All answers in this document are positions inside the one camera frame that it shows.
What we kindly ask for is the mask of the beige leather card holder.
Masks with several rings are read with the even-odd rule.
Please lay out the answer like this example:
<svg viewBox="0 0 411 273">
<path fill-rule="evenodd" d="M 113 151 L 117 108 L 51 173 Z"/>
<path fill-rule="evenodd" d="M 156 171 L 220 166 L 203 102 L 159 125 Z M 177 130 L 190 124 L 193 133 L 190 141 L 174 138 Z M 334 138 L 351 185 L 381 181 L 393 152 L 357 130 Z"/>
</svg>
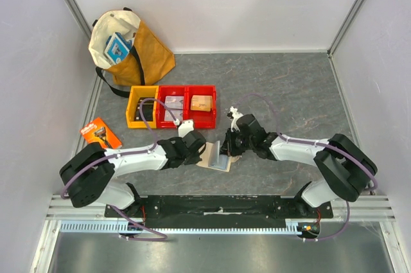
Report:
<svg viewBox="0 0 411 273">
<path fill-rule="evenodd" d="M 200 154 L 201 161 L 196 163 L 197 166 L 218 170 L 221 172 L 229 172 L 231 164 L 237 162 L 240 156 L 231 157 L 220 153 L 220 141 L 215 143 L 205 143 L 205 150 Z"/>
</svg>

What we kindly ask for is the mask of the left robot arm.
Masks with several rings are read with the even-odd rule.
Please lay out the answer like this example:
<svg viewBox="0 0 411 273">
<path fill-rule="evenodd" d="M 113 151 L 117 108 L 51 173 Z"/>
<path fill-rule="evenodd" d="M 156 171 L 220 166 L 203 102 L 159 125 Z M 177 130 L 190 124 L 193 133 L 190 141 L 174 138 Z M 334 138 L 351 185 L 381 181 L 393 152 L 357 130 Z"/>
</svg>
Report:
<svg viewBox="0 0 411 273">
<path fill-rule="evenodd" d="M 140 148 L 106 149 L 90 143 L 60 169 L 61 197 L 75 208 L 99 203 L 136 216 L 141 211 L 141 197 L 133 184 L 120 183 L 118 177 L 196 164 L 205 148 L 206 139 L 197 130 Z"/>
</svg>

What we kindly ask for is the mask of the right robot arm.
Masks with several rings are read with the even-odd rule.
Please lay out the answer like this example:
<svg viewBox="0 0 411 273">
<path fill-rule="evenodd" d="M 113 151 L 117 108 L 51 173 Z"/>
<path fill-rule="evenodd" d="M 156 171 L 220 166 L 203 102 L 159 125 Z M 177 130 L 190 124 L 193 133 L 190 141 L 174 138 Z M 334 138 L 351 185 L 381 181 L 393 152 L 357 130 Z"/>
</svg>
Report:
<svg viewBox="0 0 411 273">
<path fill-rule="evenodd" d="M 231 125 L 221 154 L 237 157 L 251 150 L 261 159 L 303 163 L 319 170 L 321 180 L 305 184 L 293 198 L 295 212 L 301 217 L 311 216 L 318 207 L 337 198 L 355 202 L 370 183 L 376 182 L 376 165 L 343 134 L 330 139 L 301 139 L 267 132 L 254 115 L 236 109 L 227 116 Z"/>
</svg>

